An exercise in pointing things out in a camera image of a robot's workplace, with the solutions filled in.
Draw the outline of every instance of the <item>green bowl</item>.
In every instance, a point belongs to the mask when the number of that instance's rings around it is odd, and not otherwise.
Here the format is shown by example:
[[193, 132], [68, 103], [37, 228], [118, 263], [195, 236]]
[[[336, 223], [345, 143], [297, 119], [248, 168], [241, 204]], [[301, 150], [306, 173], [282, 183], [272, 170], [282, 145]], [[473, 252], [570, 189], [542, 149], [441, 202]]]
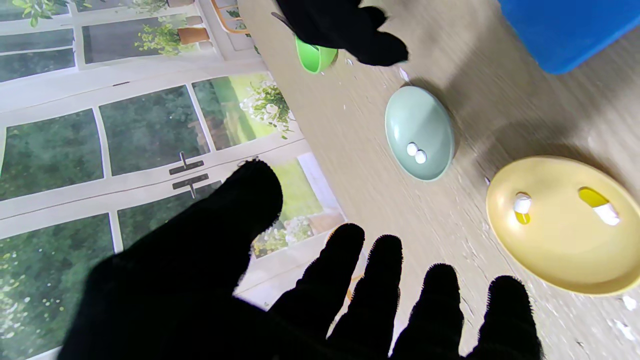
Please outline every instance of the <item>green bowl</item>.
[[[434, 181], [449, 168], [456, 145], [451, 120], [440, 101], [426, 90], [405, 86], [396, 91], [387, 103], [385, 131], [397, 162], [411, 176]], [[426, 153], [424, 163], [408, 154], [409, 143]]]
[[311, 74], [317, 74], [331, 65], [338, 53], [337, 49], [309, 45], [296, 37], [296, 49], [302, 67]]

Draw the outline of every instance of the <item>gloved hand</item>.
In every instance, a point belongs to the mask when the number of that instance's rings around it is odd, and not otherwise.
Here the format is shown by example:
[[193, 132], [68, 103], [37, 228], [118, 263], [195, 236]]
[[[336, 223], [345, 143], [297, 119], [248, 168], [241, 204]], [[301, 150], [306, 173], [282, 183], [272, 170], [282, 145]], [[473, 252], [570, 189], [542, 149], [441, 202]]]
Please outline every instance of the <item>gloved hand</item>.
[[367, 65], [391, 66], [406, 61], [402, 40], [378, 31], [387, 20], [375, 6], [359, 7], [361, 0], [276, 0], [300, 40], [333, 49], [345, 49]]
[[[364, 231], [355, 224], [338, 227], [296, 287], [285, 292], [269, 312], [318, 341], [324, 340], [342, 306], [364, 238]], [[402, 262], [399, 238], [384, 235], [376, 240], [364, 277], [356, 285], [347, 313], [327, 338], [327, 347], [356, 359], [387, 356], [400, 298]], [[498, 277], [489, 287], [489, 299], [478, 344], [466, 358], [541, 359], [542, 347], [524, 286], [510, 276]], [[435, 264], [427, 271], [420, 299], [391, 358], [460, 359], [463, 322], [456, 272], [450, 265]]]
[[[276, 175], [264, 162], [246, 162], [208, 198], [91, 271], [58, 359], [387, 358], [402, 267], [395, 236], [375, 242], [348, 312], [328, 338], [364, 243], [357, 225], [338, 227], [268, 312], [232, 296], [251, 242], [281, 209]], [[522, 284], [499, 277], [489, 296], [467, 359], [541, 359]], [[456, 273], [434, 265], [392, 359], [459, 359], [462, 326]]]

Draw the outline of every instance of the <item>window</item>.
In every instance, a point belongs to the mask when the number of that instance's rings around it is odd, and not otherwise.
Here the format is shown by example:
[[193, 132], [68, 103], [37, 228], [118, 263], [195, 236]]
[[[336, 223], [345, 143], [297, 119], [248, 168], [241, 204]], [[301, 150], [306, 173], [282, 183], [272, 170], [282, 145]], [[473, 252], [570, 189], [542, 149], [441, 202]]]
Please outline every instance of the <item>window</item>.
[[252, 94], [252, 86], [268, 79], [267, 74], [225, 76], [193, 83], [202, 115], [216, 150], [273, 134], [276, 128], [260, 122], [241, 103]]
[[[0, 0], [0, 83], [62, 69], [89, 70], [92, 64], [107, 61], [157, 56], [159, 49], [140, 50], [142, 46], [135, 45], [141, 41], [138, 34], [144, 33], [145, 25], [158, 28], [169, 24], [177, 30], [187, 26], [187, 16], [200, 16], [194, 4], [165, 6], [151, 14], [119, 0], [87, 3], [91, 7], [70, 2], [54, 12], [52, 19], [41, 19], [32, 28], [31, 14], [22, 17], [24, 8], [12, 0]], [[192, 26], [202, 25], [192, 22]], [[155, 40], [155, 44], [170, 43], [166, 37]], [[198, 49], [195, 44], [173, 48], [180, 53]]]
[[325, 233], [344, 222], [313, 154], [273, 167], [284, 203], [276, 224], [253, 242], [256, 258]]
[[100, 141], [91, 109], [6, 130], [0, 200], [102, 176]]
[[209, 152], [186, 86], [100, 106], [111, 173], [146, 170]]
[[128, 1], [121, 0], [85, 0], [86, 4], [91, 6], [77, 6], [78, 12], [92, 12], [95, 10], [123, 8]]
[[71, 29], [0, 37], [0, 82], [76, 66]]
[[221, 184], [221, 181], [216, 181], [213, 184], [196, 188], [195, 199], [191, 197], [190, 192], [183, 192], [147, 204], [118, 210], [124, 248], [130, 247], [138, 239], [157, 229], [194, 202], [206, 198]]
[[91, 267], [113, 254], [107, 214], [0, 240], [2, 358], [26, 359], [60, 346]]
[[185, 16], [174, 15], [83, 26], [85, 63], [158, 55], [158, 49], [140, 50], [135, 43], [140, 41], [138, 33], [142, 33], [145, 26], [158, 28], [163, 24], [171, 24], [174, 29], [187, 25]]

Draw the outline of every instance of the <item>table surface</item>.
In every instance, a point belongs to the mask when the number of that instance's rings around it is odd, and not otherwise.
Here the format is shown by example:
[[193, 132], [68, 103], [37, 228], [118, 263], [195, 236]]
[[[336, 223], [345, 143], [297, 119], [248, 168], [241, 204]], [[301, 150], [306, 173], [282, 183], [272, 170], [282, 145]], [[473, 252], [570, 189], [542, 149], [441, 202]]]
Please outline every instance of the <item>table surface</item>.
[[[639, 359], [640, 309], [628, 310], [621, 295], [574, 295], [528, 273], [490, 230], [484, 198], [485, 178], [509, 162], [553, 154], [607, 172], [640, 199], [640, 29], [571, 73], [552, 76], [529, 56], [494, 0], [367, 2], [388, 11], [382, 30], [406, 42], [408, 63], [370, 67], [340, 51], [324, 74], [307, 74], [291, 32], [270, 16], [273, 2], [240, 5], [349, 220], [365, 229], [368, 245], [385, 233], [403, 239], [396, 333], [428, 267], [446, 262], [460, 277], [462, 354], [476, 343], [489, 282], [512, 274], [532, 297], [547, 359]], [[387, 147], [384, 111], [405, 85], [400, 69], [452, 114], [457, 153], [435, 183], [406, 175]], [[640, 289], [624, 295], [640, 300]]]

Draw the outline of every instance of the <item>door handle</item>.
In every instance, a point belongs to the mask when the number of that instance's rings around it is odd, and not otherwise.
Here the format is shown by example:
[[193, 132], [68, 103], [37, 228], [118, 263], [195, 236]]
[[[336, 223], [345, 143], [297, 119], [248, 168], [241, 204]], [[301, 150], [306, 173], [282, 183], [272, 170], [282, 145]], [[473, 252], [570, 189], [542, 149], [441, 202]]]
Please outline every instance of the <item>door handle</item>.
[[179, 189], [179, 188], [183, 188], [185, 186], [188, 186], [189, 189], [191, 190], [191, 197], [195, 199], [196, 198], [196, 190], [195, 190], [195, 188], [193, 188], [193, 184], [199, 183], [200, 181], [205, 181], [208, 178], [209, 178], [208, 174], [202, 174], [202, 175], [198, 175], [196, 177], [192, 177], [191, 179], [178, 181], [177, 183], [171, 184], [171, 186], [173, 187], [174, 190]]
[[185, 172], [187, 170], [191, 170], [192, 168], [201, 167], [202, 165], [204, 165], [204, 161], [202, 160], [187, 164], [187, 159], [186, 159], [186, 156], [184, 155], [184, 151], [180, 151], [180, 160], [182, 160], [182, 166], [169, 169], [169, 175], [175, 175], [181, 172]]

